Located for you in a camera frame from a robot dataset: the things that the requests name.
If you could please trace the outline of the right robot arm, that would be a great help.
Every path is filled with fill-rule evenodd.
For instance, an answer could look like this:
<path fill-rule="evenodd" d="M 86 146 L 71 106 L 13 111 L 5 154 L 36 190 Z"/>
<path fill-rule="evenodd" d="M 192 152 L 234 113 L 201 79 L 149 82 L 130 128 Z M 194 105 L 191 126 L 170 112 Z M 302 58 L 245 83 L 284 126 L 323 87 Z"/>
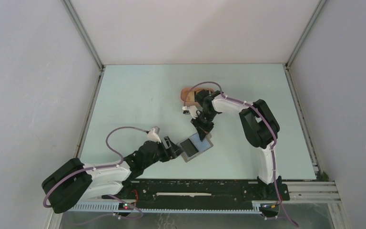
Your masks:
<path fill-rule="evenodd" d="M 263 199 L 271 199 L 277 194 L 274 182 L 278 178 L 276 160 L 272 155 L 275 148 L 280 126 L 268 107 L 259 99 L 253 103 L 231 98 L 220 91 L 209 93 L 207 90 L 198 92 L 196 100 L 201 107 L 187 106 L 182 110 L 192 116 L 191 123 L 195 127 L 199 139 L 203 141 L 214 127 L 213 120 L 218 114 L 226 113 L 238 117 L 241 121 L 246 140 L 255 148 L 260 149 L 261 163 L 258 179 L 263 183 L 258 186 L 258 193 Z"/>

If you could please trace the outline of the beige leather card holder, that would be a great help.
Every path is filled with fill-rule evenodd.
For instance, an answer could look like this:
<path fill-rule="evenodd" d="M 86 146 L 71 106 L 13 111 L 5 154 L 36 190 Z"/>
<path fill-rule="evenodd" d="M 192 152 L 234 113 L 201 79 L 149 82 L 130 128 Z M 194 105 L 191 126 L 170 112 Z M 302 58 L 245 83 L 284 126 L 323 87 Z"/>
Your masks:
<path fill-rule="evenodd" d="M 197 147 L 197 149 L 199 150 L 199 152 L 196 155 L 194 155 L 193 157 L 187 157 L 183 150 L 181 157 L 183 158 L 183 160 L 186 163 L 193 160 L 194 158 L 196 158 L 197 156 L 199 156 L 200 154 L 202 154 L 203 152 L 209 150 L 210 148 L 212 148 L 214 146 L 213 143 L 211 142 L 210 138 L 207 136 L 205 137 L 205 139 L 203 141 L 200 141 L 198 133 L 195 133 L 186 139 L 190 139 L 194 143 L 194 145 Z"/>

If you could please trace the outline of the grey card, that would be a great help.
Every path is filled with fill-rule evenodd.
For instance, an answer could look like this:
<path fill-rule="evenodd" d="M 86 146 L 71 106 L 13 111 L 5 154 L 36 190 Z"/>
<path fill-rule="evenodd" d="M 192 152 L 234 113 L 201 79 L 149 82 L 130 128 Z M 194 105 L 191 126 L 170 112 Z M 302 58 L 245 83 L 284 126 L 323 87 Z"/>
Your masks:
<path fill-rule="evenodd" d="M 187 157 L 193 157 L 199 150 L 190 139 L 186 139 L 180 143 L 180 146 L 184 150 Z"/>

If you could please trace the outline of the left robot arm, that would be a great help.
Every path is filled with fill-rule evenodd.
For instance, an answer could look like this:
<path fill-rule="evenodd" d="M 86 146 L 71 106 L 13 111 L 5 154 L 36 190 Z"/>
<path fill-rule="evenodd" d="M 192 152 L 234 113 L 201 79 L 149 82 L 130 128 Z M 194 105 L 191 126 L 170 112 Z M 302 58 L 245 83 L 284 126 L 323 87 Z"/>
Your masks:
<path fill-rule="evenodd" d="M 132 192 L 128 183 L 158 162 L 178 158 L 183 148 L 165 137 L 161 142 L 145 141 L 122 160 L 104 164 L 84 164 L 72 158 L 49 175 L 41 184 L 43 205 L 57 214 L 66 212 L 79 201 L 105 195 L 127 198 Z"/>

